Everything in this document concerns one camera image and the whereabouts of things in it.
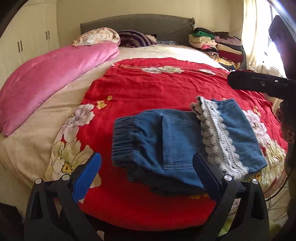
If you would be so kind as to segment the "blue denim pants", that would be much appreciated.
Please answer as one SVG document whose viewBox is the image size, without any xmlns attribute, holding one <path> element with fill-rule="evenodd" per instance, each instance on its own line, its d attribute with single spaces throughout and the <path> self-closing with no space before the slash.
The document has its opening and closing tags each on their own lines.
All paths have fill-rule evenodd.
<svg viewBox="0 0 296 241">
<path fill-rule="evenodd" d="M 236 180 L 267 165 L 245 113 L 233 99 L 199 96 L 190 111 L 152 109 L 114 123 L 113 164 L 126 168 L 130 181 L 156 192 L 203 192 L 193 167 L 195 154 Z"/>
</svg>

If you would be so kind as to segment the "cream window curtain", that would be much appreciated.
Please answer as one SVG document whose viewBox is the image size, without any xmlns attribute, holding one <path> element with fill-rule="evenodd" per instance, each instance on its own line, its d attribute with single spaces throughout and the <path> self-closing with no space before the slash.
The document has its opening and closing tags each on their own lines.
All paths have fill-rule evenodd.
<svg viewBox="0 0 296 241">
<path fill-rule="evenodd" d="M 244 1 L 242 44 L 247 69 L 286 77 L 282 59 L 268 29 L 278 12 L 268 1 Z"/>
</svg>

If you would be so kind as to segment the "stack of folded clothes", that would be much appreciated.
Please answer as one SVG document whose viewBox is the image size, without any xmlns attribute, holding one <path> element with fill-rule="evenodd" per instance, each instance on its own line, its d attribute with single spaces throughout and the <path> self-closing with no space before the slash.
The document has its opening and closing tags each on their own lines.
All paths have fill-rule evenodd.
<svg viewBox="0 0 296 241">
<path fill-rule="evenodd" d="M 189 34 L 189 44 L 229 71 L 247 68 L 241 40 L 230 36 L 228 32 L 211 32 L 205 28 L 195 28 Z"/>
</svg>

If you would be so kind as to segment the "red floral bed sheet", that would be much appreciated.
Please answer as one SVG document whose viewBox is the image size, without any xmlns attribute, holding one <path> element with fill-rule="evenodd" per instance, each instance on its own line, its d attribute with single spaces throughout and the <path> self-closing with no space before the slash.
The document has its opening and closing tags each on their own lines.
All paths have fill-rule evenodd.
<svg viewBox="0 0 296 241">
<path fill-rule="evenodd" d="M 203 225 L 216 202 L 206 190 L 194 195 L 164 194 L 130 181 L 126 168 L 111 159 L 113 128 L 118 118 L 152 109 L 190 111 L 201 96 L 233 99 L 245 113 L 266 160 L 266 167 L 240 181 L 257 178 L 263 191 L 284 170 L 287 143 L 271 103 L 262 93 L 235 90 L 222 68 L 174 58 L 125 59 L 92 82 L 81 104 L 61 126 L 45 178 L 72 174 L 97 152 L 101 167 L 80 209 L 101 221 L 141 231 L 179 230 Z"/>
</svg>

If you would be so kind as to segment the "grey upholstered headboard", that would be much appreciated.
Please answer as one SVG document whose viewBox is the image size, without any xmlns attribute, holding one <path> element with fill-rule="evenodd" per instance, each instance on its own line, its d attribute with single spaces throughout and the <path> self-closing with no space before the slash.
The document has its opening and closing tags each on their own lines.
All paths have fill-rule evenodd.
<svg viewBox="0 0 296 241">
<path fill-rule="evenodd" d="M 133 14 L 111 16 L 80 24 L 80 33 L 108 27 L 117 32 L 135 30 L 146 35 L 155 35 L 158 41 L 175 41 L 189 45 L 189 34 L 194 30 L 195 19 L 158 14 Z"/>
</svg>

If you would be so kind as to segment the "pink satin quilt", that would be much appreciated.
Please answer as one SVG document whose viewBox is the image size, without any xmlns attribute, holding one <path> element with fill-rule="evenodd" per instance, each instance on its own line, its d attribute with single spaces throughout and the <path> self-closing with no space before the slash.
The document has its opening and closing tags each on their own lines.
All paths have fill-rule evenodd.
<svg viewBox="0 0 296 241">
<path fill-rule="evenodd" d="M 1 88 L 1 133 L 11 135 L 49 97 L 118 54 L 118 44 L 106 41 L 63 47 L 23 63 Z"/>
</svg>

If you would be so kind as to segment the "purple striped pillow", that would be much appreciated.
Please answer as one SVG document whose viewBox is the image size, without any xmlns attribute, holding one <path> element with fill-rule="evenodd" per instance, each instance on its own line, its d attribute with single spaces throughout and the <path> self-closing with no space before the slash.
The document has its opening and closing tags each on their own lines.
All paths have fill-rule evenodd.
<svg viewBox="0 0 296 241">
<path fill-rule="evenodd" d="M 138 48 L 157 44 L 145 34 L 134 30 L 122 30 L 118 32 L 118 34 L 120 37 L 120 45 L 122 47 Z"/>
</svg>

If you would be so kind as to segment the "beige floral pillow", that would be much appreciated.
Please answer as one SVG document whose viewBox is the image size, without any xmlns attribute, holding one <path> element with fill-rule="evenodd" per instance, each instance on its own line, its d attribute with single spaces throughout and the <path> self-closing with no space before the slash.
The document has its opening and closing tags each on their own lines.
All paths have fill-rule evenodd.
<svg viewBox="0 0 296 241">
<path fill-rule="evenodd" d="M 103 42 L 112 42 L 114 44 L 120 44 L 120 36 L 118 32 L 111 28 L 98 28 L 88 31 L 79 36 L 73 41 L 73 46 L 91 46 Z"/>
</svg>

